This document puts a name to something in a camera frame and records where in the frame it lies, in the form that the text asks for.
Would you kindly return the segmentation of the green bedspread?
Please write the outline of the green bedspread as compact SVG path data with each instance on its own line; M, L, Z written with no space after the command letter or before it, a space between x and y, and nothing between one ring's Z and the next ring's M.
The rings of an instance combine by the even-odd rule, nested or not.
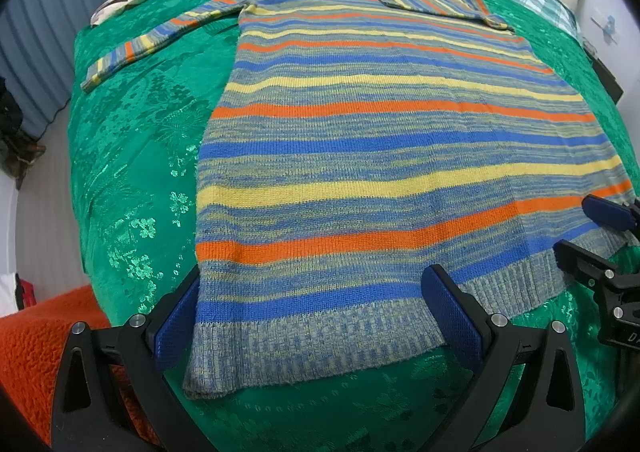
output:
M151 311L198 267L198 158L233 68L239 20L223 16L203 23L124 66L100 88L87 91L82 85L96 60L206 1L149 0L85 28L76 38L68 124L70 190L82 263L96 300L115 325ZM634 150L579 42L512 0L482 1L582 95L623 163L632 200L639 189ZM639 250L627 240L606 258L632 269L638 266ZM594 434L614 408L616 353L598 341L599 313L588 290L563 279L562 292L508 317L523 325L544 326L552 320L566 325L582 381L586 431ZM413 451L469 379L442 340L407 360L246 387L217 398L186 392L189 364L190 358L183 360L169 381L221 451Z

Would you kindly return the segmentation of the orange fuzzy blanket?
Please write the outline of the orange fuzzy blanket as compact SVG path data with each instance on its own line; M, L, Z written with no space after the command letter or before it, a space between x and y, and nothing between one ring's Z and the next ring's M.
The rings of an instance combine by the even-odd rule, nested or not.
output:
M1 387L45 444L51 443L54 388L72 325L110 325L87 285L1 319Z

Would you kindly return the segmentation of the striped knit sweater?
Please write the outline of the striped knit sweater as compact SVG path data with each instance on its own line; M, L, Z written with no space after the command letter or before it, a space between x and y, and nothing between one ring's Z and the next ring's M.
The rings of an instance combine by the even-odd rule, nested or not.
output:
M430 264L515 316L562 292L555 242L626 244L582 210L590 193L634 195L616 149L482 0L210 0L82 86L223 16L240 37L198 158L190 396L438 346Z

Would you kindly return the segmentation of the dark wooden nightstand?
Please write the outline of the dark wooden nightstand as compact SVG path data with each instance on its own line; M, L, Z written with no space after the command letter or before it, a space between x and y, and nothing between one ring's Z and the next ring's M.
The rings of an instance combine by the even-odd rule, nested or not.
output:
M615 104L618 104L618 102L620 102L620 98L623 97L623 88L618 83L614 74L600 60L597 50L593 45L590 45L589 42L585 42L584 50L590 60L593 71L596 72L606 93Z

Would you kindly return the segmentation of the stack of folded clothes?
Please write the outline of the stack of folded clothes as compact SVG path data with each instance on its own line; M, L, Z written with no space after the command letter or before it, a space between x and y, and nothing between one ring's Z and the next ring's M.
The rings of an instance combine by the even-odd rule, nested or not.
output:
M10 316L37 305L32 283L20 279L17 273L0 276L0 316Z

